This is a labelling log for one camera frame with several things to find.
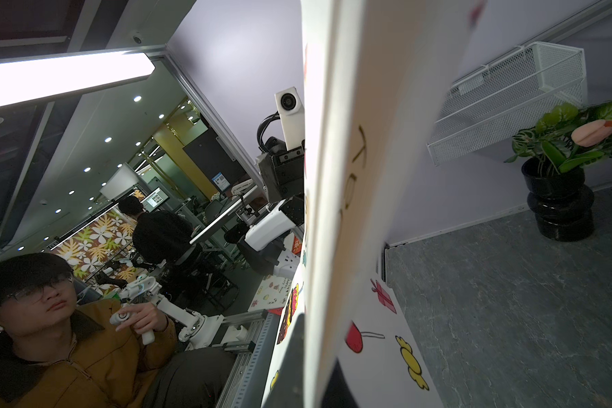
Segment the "white party paper bag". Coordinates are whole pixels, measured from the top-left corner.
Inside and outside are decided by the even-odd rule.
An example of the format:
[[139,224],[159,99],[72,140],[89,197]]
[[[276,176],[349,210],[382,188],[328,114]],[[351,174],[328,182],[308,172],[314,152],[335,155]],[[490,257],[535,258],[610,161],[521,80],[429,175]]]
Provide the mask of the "white party paper bag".
[[304,1],[304,239],[263,403],[305,314],[304,406],[339,360],[359,407],[439,407],[384,240],[433,134],[481,1]]

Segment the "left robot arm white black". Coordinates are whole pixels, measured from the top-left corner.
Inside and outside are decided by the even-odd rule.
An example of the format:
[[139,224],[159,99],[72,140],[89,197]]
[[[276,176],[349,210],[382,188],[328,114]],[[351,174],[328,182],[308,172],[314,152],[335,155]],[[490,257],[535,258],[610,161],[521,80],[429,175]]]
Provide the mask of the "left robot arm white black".
[[287,144],[264,134],[280,113],[269,115],[258,126],[261,149],[258,165],[265,183],[267,213],[254,222],[237,243],[250,267],[261,275],[292,279],[299,265],[293,241],[303,238],[304,225],[304,142],[290,149]]

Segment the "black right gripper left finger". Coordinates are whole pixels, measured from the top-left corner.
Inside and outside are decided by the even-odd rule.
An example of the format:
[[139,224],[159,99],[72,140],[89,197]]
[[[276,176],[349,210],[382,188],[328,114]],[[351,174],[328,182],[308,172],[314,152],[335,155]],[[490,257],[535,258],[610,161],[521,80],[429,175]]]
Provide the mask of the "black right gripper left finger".
[[304,406],[305,314],[292,324],[292,336],[279,369],[279,375],[263,408],[302,408]]

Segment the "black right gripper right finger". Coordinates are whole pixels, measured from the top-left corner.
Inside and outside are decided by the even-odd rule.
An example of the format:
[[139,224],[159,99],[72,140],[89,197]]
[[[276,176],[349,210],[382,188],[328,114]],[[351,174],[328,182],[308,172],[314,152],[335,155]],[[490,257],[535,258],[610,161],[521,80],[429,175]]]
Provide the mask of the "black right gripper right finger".
[[353,394],[345,380],[339,360],[333,368],[326,392],[321,401],[321,408],[358,408]]

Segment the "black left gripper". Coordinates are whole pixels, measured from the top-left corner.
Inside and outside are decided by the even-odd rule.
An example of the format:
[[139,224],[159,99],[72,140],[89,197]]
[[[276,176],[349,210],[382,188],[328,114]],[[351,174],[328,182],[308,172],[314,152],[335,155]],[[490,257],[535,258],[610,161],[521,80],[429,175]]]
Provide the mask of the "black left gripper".
[[258,167],[269,203],[304,193],[304,153],[299,146],[282,153],[263,153]]

